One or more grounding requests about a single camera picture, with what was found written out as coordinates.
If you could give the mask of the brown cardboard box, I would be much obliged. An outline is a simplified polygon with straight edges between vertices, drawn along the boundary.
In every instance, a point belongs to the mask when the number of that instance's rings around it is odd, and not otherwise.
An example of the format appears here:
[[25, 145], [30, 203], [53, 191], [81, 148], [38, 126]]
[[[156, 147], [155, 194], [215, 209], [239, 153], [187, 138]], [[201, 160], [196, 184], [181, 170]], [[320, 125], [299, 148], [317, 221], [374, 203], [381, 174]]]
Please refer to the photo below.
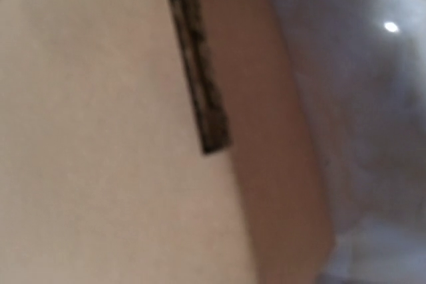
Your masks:
[[271, 0], [1, 0], [2, 283], [315, 283]]

